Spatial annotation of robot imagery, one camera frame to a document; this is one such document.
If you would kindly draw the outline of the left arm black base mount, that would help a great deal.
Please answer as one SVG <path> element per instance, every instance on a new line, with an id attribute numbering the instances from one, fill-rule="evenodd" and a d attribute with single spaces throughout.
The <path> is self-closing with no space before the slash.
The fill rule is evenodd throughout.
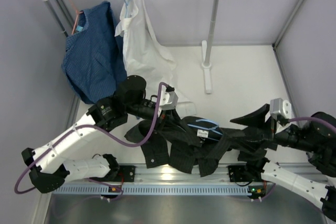
<path id="1" fill-rule="evenodd" d="M 121 165 L 117 176 L 113 180 L 109 180 L 109 182 L 124 182 L 124 183 L 132 183 L 135 178 L 135 166 L 133 165 Z"/>

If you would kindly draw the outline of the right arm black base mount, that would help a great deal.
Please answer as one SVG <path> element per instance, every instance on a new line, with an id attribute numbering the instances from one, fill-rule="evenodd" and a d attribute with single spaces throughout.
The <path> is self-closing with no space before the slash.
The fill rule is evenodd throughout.
<path id="1" fill-rule="evenodd" d="M 229 165 L 228 174 L 230 182 L 234 183 L 252 183 L 258 182 L 258 175 L 249 169 L 246 165 Z"/>

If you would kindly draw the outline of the light blue hanger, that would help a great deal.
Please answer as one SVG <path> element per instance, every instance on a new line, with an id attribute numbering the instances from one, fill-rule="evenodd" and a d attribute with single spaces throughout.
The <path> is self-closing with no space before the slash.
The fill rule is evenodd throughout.
<path id="1" fill-rule="evenodd" d="M 219 128 L 219 124 L 214 122 L 214 121 L 211 121 L 211 120 L 196 119 L 193 122 L 187 123 L 187 125 L 189 127 L 193 127 L 193 128 L 198 129 L 198 130 L 212 132 L 213 134 L 220 135 L 220 136 L 223 135 L 220 128 Z"/>

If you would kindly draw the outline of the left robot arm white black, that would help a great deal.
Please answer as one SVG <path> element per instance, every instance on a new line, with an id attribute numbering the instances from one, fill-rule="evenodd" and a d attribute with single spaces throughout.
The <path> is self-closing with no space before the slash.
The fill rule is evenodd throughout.
<path id="1" fill-rule="evenodd" d="M 98 133 L 126 147 L 144 145 L 153 134 L 157 120 L 163 111 L 175 111 L 178 96 L 175 89 L 160 82 L 156 101 L 146 99 L 146 81 L 141 76 L 132 75 L 119 84 L 113 95 L 100 99 L 77 121 L 58 137 L 33 149 L 22 151 L 26 169 L 15 184 L 18 189 L 25 175 L 28 175 L 33 188 L 46 194 L 57 190 L 63 184 L 89 179 L 96 183 L 111 182 L 117 179 L 120 166 L 111 154 L 103 154 L 90 159 L 71 160 L 71 155 L 92 142 Z M 126 143 L 110 132 L 127 122 L 129 115 L 151 120 L 146 136 L 138 143 Z"/>

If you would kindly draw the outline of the black pinstriped shirt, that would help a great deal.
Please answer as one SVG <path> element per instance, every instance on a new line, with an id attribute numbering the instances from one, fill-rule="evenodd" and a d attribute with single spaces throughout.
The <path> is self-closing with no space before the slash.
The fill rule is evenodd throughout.
<path id="1" fill-rule="evenodd" d="M 219 127 L 223 134 L 220 136 L 187 125 L 196 119 L 202 118 L 175 119 L 170 116 L 163 128 L 155 129 L 141 145 L 147 168 L 168 164 L 190 174 L 197 165 L 200 176 L 205 177 L 216 171 L 220 159 L 231 150 L 239 151 L 238 160 L 242 162 L 265 157 L 268 144 L 265 123 L 244 129 Z"/>

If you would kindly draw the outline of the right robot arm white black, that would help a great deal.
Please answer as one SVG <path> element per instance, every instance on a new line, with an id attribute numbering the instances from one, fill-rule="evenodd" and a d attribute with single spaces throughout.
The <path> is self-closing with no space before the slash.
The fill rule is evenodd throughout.
<path id="1" fill-rule="evenodd" d="M 325 112 L 295 117 L 289 101 L 272 100 L 231 120 L 243 125 L 229 135 L 242 165 L 233 182 L 264 182 L 301 196 L 335 220 L 335 118 Z"/>

